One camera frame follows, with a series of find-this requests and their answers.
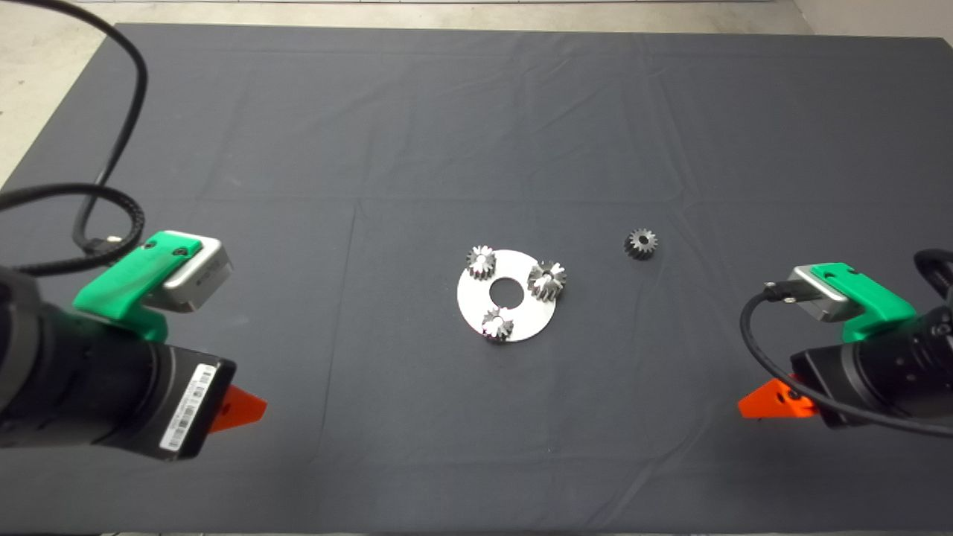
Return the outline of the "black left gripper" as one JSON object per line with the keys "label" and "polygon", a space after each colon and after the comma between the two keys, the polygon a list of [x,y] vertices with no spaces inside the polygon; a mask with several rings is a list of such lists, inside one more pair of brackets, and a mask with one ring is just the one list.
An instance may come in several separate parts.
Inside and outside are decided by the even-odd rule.
{"label": "black left gripper", "polygon": [[258,423],[264,399],[231,386],[236,365],[160,344],[145,403],[119,430],[119,448],[160,461],[191,460],[208,434]]}

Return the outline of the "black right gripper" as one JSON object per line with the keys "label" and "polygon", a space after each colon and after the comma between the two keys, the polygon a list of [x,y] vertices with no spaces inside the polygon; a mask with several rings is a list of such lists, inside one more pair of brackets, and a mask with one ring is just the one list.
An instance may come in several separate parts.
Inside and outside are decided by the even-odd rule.
{"label": "black right gripper", "polygon": [[[868,410],[868,393],[858,359],[864,344],[810,348],[791,356],[797,379],[824,397]],[[743,418],[812,418],[819,414],[813,400],[783,381],[766,381],[738,402]]]}

